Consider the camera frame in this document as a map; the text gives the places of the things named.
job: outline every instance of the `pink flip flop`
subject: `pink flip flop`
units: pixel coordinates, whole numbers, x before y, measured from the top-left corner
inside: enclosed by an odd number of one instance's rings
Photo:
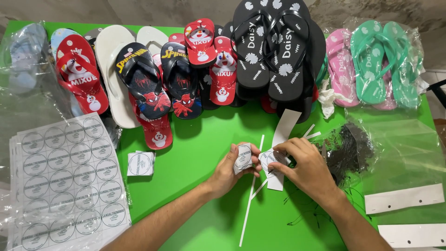
[[[386,68],[386,66],[389,65],[389,61],[387,58],[383,61],[383,69]],[[386,86],[386,100],[384,102],[379,103],[377,105],[373,105],[378,110],[382,111],[390,111],[398,107],[396,104],[395,98],[393,97],[393,91],[392,91],[392,74],[390,71],[386,72],[383,76],[384,84]]]
[[[335,104],[342,107],[353,107],[359,104],[356,95],[355,67],[351,60],[350,47],[351,33],[346,29],[337,29],[326,39],[328,57],[328,73],[331,87],[335,93],[353,100],[351,103],[336,99]]]

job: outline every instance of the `concrete wall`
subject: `concrete wall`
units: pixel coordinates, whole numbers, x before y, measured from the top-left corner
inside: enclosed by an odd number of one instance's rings
[[[425,68],[446,69],[444,0],[304,0],[321,27],[342,27],[349,17],[418,27]],[[201,17],[224,25],[240,0],[1,0],[0,37],[8,20],[185,26]]]

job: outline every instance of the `white flip flop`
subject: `white flip flop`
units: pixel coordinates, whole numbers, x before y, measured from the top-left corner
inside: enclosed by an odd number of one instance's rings
[[[138,31],[136,41],[145,45],[150,54],[161,53],[161,48],[169,41],[169,38],[162,31],[151,26],[144,26]]]
[[[112,25],[104,28],[96,38],[95,53],[104,78],[111,115],[122,128],[141,126],[133,113],[128,99],[128,89],[115,72],[115,61],[121,49],[134,42],[132,34],[123,26]]]

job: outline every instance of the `green tabletop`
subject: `green tabletop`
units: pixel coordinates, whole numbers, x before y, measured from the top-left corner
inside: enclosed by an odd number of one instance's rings
[[[5,37],[29,23],[10,21]],[[91,29],[106,26],[109,25],[45,23],[50,35],[58,28],[71,28],[83,35]],[[125,26],[136,33],[142,27]],[[168,36],[183,32],[183,28],[156,28]],[[418,119],[435,129],[426,96],[422,95],[421,99]],[[388,117],[394,113],[395,111],[389,112]],[[214,111],[203,111],[201,116],[193,120],[180,120],[169,114],[169,120],[173,144],[157,151],[153,176],[127,177],[127,154],[150,149],[145,144],[142,127],[123,130],[117,156],[129,193],[133,223],[209,177],[231,143],[245,141],[259,146],[262,135],[265,135],[263,150],[269,149],[279,122],[276,114],[263,111],[259,101],[250,101],[241,108],[220,107]],[[316,126],[311,133],[320,131],[324,134],[344,123],[344,108],[336,107],[335,113],[325,120],[318,103],[308,121],[296,125],[290,137],[303,136],[312,124]],[[261,177],[256,179],[254,190],[257,190],[265,178],[262,172]],[[161,250],[347,249],[326,213],[306,194],[297,190],[287,178],[284,191],[264,187],[252,200],[243,245],[239,247],[251,183],[252,175],[245,175],[227,195],[204,205]],[[356,184],[353,188],[347,189],[348,197],[365,216],[361,184]],[[372,220],[369,217],[366,219],[376,227],[373,217]]]

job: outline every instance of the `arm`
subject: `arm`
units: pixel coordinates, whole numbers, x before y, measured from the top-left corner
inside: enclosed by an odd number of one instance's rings
[[[258,173],[261,170],[258,163],[260,150],[252,144],[251,149],[255,167],[234,175],[233,166],[239,150],[232,144],[230,152],[220,161],[208,180],[146,216],[101,250],[158,250],[198,209],[208,201],[226,194],[242,175],[253,173],[256,177],[260,177]]]
[[[287,151],[298,165],[291,169],[281,163],[271,163],[298,188],[317,202],[333,219],[350,251],[392,251],[389,244],[350,204],[339,189],[315,145],[305,138],[292,138],[273,148]]]

